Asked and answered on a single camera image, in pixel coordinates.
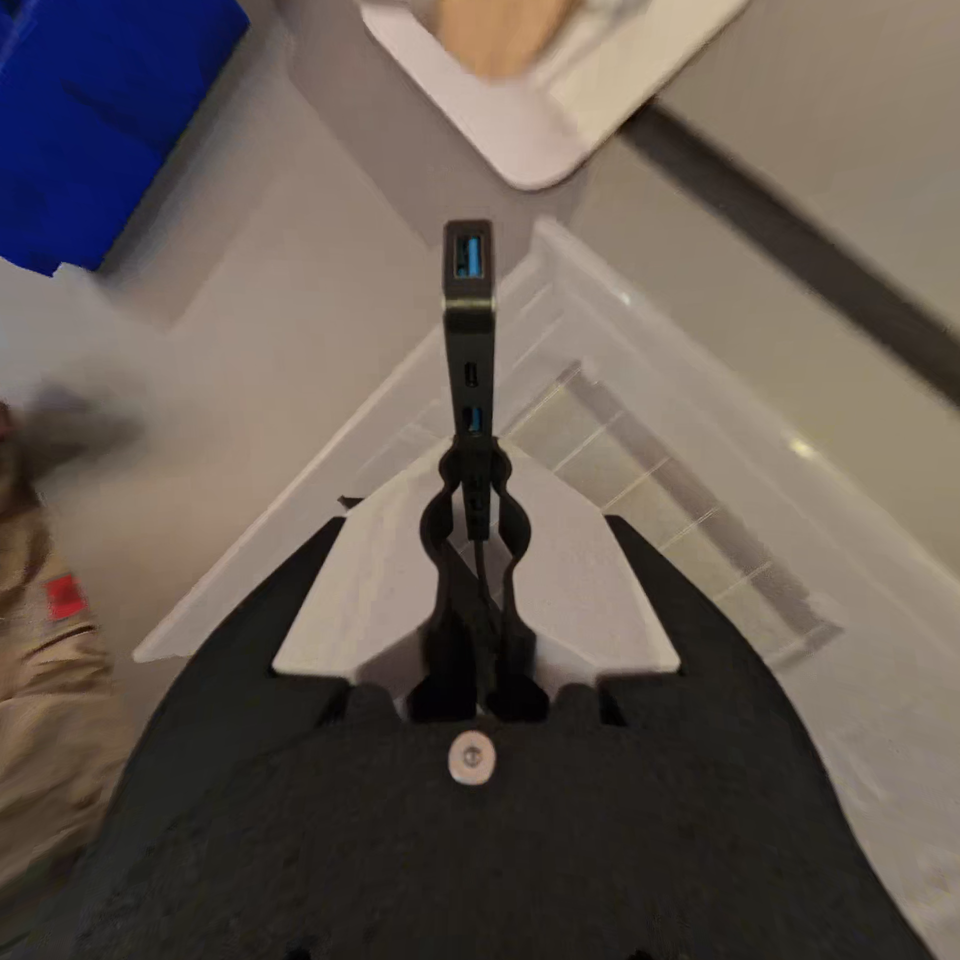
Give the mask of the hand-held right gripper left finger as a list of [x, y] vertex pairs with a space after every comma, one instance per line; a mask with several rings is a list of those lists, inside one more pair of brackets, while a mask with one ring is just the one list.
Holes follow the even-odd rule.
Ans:
[[273, 658], [275, 674], [372, 684], [395, 701], [425, 677], [439, 574], [420, 525], [443, 489], [445, 453], [428, 449], [348, 511]]

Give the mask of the dark grey usb hub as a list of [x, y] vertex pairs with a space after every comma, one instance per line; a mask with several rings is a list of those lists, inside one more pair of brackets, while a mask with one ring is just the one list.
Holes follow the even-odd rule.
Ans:
[[494, 226], [450, 221], [443, 228], [442, 327], [454, 421], [454, 450], [466, 532], [490, 535], [496, 351]]

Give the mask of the blue plastic bin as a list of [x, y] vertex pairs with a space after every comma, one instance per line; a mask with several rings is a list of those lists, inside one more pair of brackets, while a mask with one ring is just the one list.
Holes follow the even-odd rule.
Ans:
[[234, 1], [2, 2], [1, 255], [100, 268], [234, 54]]

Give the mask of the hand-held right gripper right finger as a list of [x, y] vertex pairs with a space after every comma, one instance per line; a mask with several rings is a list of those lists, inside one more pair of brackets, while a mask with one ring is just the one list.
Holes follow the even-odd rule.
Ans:
[[507, 493], [531, 525], [512, 584], [537, 685], [554, 697], [570, 684], [675, 674], [680, 657], [599, 508], [516, 445], [501, 449]]

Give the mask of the wooden book stand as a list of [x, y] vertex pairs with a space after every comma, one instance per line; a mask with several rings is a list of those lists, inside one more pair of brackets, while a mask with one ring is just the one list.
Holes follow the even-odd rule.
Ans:
[[745, 1], [564, 2], [511, 76], [448, 50], [463, 2], [362, 2], [370, 36], [508, 186], [558, 185], [748, 6]]

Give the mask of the person's left forearm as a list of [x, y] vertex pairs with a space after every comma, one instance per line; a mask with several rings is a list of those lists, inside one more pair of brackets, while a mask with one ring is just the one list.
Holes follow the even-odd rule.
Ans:
[[2, 403], [2, 942], [98, 832], [131, 745], [114, 659], [37, 490], [42, 452]]

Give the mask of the clear plastic bin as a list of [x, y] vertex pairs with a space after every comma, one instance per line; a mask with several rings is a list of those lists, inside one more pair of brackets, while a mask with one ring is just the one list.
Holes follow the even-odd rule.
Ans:
[[[539, 220], [499, 295], [496, 431], [602, 513], [663, 549], [775, 670], [838, 640], [850, 615], [811, 582], [836, 549], [762, 470], [800, 439], [558, 222]], [[194, 654], [258, 582], [339, 508], [453, 433], [431, 332], [134, 649]]]

